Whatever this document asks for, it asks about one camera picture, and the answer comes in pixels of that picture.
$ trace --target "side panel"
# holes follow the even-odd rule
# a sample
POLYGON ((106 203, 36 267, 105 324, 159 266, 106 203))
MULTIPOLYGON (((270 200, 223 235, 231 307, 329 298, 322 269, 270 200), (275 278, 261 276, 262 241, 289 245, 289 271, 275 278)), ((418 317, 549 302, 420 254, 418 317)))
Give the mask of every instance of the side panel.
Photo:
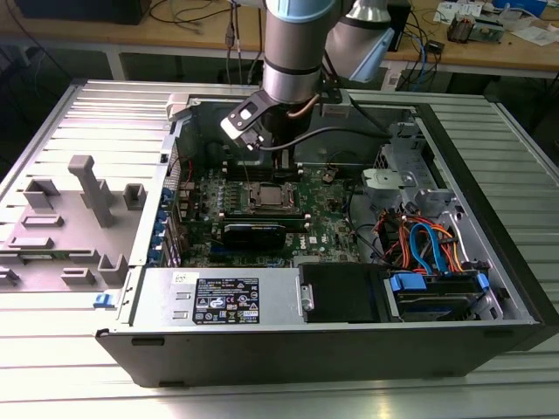
POLYGON ((463 376, 537 326, 114 335, 97 341, 143 387, 463 376))
POLYGON ((515 348, 517 350, 531 349, 559 331, 559 314, 538 283, 534 273, 530 270, 518 247, 508 235, 501 220, 495 214, 481 187, 431 106, 418 105, 418 113, 436 147, 433 152, 440 157, 451 171, 459 191, 466 199, 473 216, 480 225, 482 234, 486 236, 530 314, 534 316, 536 321, 545 326, 530 341, 515 348))

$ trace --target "connector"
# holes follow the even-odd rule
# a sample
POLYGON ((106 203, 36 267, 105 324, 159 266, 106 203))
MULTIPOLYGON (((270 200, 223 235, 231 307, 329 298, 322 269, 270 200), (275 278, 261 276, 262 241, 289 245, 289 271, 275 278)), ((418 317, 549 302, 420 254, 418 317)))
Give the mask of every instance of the connector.
POLYGON ((235 46, 235 27, 233 23, 227 26, 227 31, 225 31, 225 46, 230 50, 235 46))

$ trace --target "warning label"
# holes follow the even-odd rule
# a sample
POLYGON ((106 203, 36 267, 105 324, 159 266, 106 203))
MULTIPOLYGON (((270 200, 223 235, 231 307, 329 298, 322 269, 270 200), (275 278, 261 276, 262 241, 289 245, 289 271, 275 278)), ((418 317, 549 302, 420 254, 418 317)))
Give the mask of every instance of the warning label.
POLYGON ((194 301, 197 325, 260 322, 258 278, 200 278, 194 301))

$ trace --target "gray plastic part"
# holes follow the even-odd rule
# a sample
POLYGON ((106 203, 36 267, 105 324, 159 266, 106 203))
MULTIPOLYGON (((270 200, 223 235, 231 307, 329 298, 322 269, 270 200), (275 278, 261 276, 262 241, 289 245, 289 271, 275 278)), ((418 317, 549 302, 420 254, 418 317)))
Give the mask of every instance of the gray plastic part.
POLYGON ((59 191, 50 179, 33 180, 24 191, 25 199, 36 212, 49 212, 52 210, 48 196, 58 196, 59 191))
POLYGON ((120 255, 116 265, 113 266, 111 261, 108 260, 107 255, 103 255, 97 267, 97 271, 103 277, 107 285, 123 286, 128 273, 128 262, 124 255, 120 255))
POLYGON ((17 253, 0 255, 0 264, 25 264, 25 261, 17 253))
MULTIPOLYGON (((111 204, 114 201, 114 196, 111 193, 110 189, 108 188, 107 181, 105 179, 100 179, 100 180, 97 181, 97 184, 99 185, 99 189, 101 191, 101 194, 105 197, 107 205, 110 208, 111 204)), ((86 194, 81 194, 81 199, 83 199, 84 205, 86 205, 86 208, 88 208, 90 210, 91 205, 89 204, 89 200, 87 199, 86 194)))
POLYGON ((122 192, 129 211, 141 211, 146 203, 146 190, 141 183, 129 183, 122 192))
POLYGON ((96 264, 101 259, 99 252, 93 249, 88 254, 86 253, 70 253, 70 260, 75 264, 96 264))
POLYGON ((59 215, 53 216, 26 216, 21 224, 25 228, 60 227, 64 220, 59 215))
POLYGON ((13 237, 8 247, 18 249, 52 249, 54 242, 50 237, 13 237))
POLYGON ((12 269, 0 267, 0 285, 15 286, 19 280, 19 276, 12 269))
POLYGON ((95 284, 95 276, 88 268, 64 268, 60 277, 66 285, 95 284))
POLYGON ((122 191, 114 192, 111 205, 114 224, 110 229, 102 229, 94 213, 84 205, 80 193, 81 191, 60 190, 60 196, 50 197, 52 214, 64 219, 64 224, 60 227, 24 227, 21 220, 37 215, 28 205, 19 222, 14 224, 11 234, 0 244, 0 248, 9 255, 0 255, 0 265, 11 268, 23 279, 17 285, 19 292, 91 292, 114 288, 113 285, 106 284, 97 272, 100 256, 107 255, 109 260, 115 262, 123 254, 129 260, 142 211, 129 211, 122 191), (50 237, 54 247, 49 250, 20 251, 8 246, 13 237, 50 237), (70 266, 89 268, 96 283, 69 287, 60 279, 60 275, 63 268, 70 266))
POLYGON ((95 161, 91 155, 75 155, 68 164, 68 171, 78 178, 99 226, 106 229, 113 225, 114 219, 108 208, 107 199, 93 174, 94 164, 95 161))

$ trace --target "metal frame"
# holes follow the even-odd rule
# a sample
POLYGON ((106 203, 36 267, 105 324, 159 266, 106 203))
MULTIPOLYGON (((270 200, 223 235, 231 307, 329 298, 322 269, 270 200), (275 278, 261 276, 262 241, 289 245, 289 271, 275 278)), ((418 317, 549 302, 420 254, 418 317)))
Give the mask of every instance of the metal frame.
MULTIPOLYGON (((208 58, 225 58, 227 50, 213 48, 193 48, 181 46, 153 46, 153 45, 128 45, 128 44, 110 44, 110 43, 91 43, 80 41, 65 41, 52 39, 39 39, 42 46, 50 48, 68 49, 68 50, 84 50, 103 52, 107 56, 107 62, 111 69, 114 80, 127 80, 127 72, 122 64, 122 53, 137 54, 154 54, 154 55, 174 55, 180 57, 208 57, 208 58)), ((7 37, 0 40, 0 45, 15 46, 35 46, 29 39, 7 37)), ((258 52, 243 52, 244 59, 254 59, 258 52)), ((385 59, 381 63, 382 68, 389 71, 383 82, 382 90, 393 91, 400 78, 403 70, 412 68, 415 61, 401 61, 385 59)), ((454 65, 439 64, 438 70, 441 72, 459 72, 466 74, 489 74, 495 76, 508 77, 530 77, 534 79, 552 79, 556 72, 529 70, 522 68, 507 67, 483 67, 478 65, 454 65)))

